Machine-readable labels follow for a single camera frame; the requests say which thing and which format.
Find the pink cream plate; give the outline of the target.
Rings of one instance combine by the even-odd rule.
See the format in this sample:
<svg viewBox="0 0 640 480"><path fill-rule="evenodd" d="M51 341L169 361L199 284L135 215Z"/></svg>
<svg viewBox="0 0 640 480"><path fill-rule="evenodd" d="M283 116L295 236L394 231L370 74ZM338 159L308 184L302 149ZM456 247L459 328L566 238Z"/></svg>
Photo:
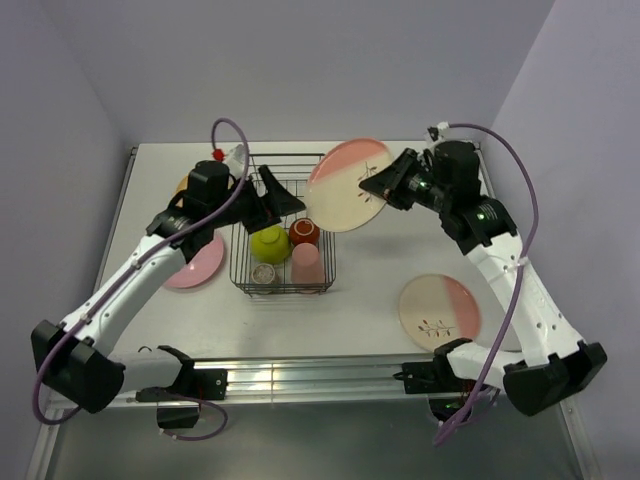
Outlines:
<svg viewBox="0 0 640 480"><path fill-rule="evenodd" d="M426 274L409 281L399 295L397 311L406 334L430 352L453 340L474 340L481 328L474 296L446 275Z"/></svg>
<svg viewBox="0 0 640 480"><path fill-rule="evenodd" d="M332 148L312 170L303 202L320 229L341 233L355 230L384 208L385 201L359 184L390 166L393 156L376 139L358 138Z"/></svg>

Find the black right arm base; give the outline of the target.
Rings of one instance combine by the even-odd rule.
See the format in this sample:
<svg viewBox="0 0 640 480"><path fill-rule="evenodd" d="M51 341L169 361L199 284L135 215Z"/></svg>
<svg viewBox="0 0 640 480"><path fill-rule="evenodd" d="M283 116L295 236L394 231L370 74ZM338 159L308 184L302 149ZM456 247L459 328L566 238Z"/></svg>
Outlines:
<svg viewBox="0 0 640 480"><path fill-rule="evenodd" d="M403 384L408 395L437 393L470 393L475 386L473 379L463 379L454 374L452 367L439 358L430 361L405 362L393 379Z"/></svg>

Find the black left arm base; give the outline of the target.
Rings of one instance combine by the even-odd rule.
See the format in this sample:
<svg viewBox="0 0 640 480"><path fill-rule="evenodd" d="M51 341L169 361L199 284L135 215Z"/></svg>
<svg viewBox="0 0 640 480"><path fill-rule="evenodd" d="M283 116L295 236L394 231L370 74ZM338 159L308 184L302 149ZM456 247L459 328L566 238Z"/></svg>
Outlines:
<svg viewBox="0 0 640 480"><path fill-rule="evenodd" d="M135 394L135 400L138 403L191 402L193 403L191 407L158 406L156 408L158 427L177 437L205 437L205 434L189 436L184 433L184 430L193 431L197 423L205 419L206 413L214 413L214 419L219 419L220 423L210 436L216 436L228 423L226 410L217 404L217 401L224 400L226 397L227 380L226 369L195 369L184 379L177 380L169 387L149 387L138 391Z"/></svg>

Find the orange plastic plate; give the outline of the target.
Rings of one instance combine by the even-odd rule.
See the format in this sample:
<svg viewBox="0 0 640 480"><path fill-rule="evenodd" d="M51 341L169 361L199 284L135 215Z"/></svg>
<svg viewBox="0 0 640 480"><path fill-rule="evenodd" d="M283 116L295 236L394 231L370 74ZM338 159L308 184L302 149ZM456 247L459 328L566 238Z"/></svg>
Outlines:
<svg viewBox="0 0 640 480"><path fill-rule="evenodd" d="M187 189L188 186L188 179L189 179L189 175L185 175L181 181L179 182L179 184L177 185L174 194L177 195L180 192L184 192Z"/></svg>

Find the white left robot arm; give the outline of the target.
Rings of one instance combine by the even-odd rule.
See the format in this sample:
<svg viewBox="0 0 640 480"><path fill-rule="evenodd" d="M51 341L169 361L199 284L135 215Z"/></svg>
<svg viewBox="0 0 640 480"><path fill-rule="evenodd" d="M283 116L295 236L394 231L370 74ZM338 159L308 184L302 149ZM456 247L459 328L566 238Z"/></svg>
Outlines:
<svg viewBox="0 0 640 480"><path fill-rule="evenodd" d="M267 166L258 173L264 194L245 173L233 176L217 161L197 163L186 188L154 217L120 269L62 321L43 320L34 328L37 386L50 387L89 413L131 390L160 388L172 399L190 395L194 361L179 350L161 346L135 360L110 354L139 310L212 241L216 229L240 223L255 233L304 210Z"/></svg>

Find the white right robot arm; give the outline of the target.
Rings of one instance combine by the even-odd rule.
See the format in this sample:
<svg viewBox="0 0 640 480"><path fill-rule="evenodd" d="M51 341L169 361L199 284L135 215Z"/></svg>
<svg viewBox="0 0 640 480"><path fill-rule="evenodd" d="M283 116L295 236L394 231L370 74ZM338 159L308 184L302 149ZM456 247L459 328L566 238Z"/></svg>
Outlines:
<svg viewBox="0 0 640 480"><path fill-rule="evenodd" d="M389 166L359 182L392 208L414 205L437 213L446 235L479 270L508 314L517 353L461 338L436 348L417 380L424 393L451 391L465 380L504 392L522 414L534 416L583 391L607 361L555 305L504 205L482 193L481 158L470 142L448 140L418 153L405 149Z"/></svg>

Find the salmon pink cup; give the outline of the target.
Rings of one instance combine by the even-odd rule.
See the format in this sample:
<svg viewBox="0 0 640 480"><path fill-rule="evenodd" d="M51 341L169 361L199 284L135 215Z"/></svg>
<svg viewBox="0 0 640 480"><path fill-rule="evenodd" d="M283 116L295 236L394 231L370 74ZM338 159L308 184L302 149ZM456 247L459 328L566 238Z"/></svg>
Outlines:
<svg viewBox="0 0 640 480"><path fill-rule="evenodd" d="M319 293L325 282L325 271L318 248L310 243L297 245L291 256L291 281L301 293Z"/></svg>

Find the orange black mug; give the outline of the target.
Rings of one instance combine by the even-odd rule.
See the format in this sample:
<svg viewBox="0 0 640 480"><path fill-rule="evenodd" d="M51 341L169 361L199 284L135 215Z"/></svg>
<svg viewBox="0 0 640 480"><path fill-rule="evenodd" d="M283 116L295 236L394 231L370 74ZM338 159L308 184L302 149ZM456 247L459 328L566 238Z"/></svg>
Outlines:
<svg viewBox="0 0 640 480"><path fill-rule="evenodd" d="M290 225L288 236L293 246L303 243L316 245L320 238L320 229L312 220L303 217Z"/></svg>

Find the speckled ceramic small cup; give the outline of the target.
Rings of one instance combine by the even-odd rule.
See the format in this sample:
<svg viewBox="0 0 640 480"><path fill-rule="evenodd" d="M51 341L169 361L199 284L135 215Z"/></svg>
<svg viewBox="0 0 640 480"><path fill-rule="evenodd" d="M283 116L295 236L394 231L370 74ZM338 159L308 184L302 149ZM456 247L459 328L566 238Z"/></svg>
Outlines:
<svg viewBox="0 0 640 480"><path fill-rule="evenodd" d="M257 294L270 294L279 285L279 276L273 265L257 264L251 271L252 290Z"/></svg>

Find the lime green bowl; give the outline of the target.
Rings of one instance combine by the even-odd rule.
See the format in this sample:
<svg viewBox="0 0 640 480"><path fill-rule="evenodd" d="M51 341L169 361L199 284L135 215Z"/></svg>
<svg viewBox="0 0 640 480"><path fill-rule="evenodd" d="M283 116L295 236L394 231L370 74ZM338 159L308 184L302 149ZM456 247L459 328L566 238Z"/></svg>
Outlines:
<svg viewBox="0 0 640 480"><path fill-rule="evenodd" d="M279 225L274 225L252 234L250 251L261 263L283 263L291 253L287 231Z"/></svg>

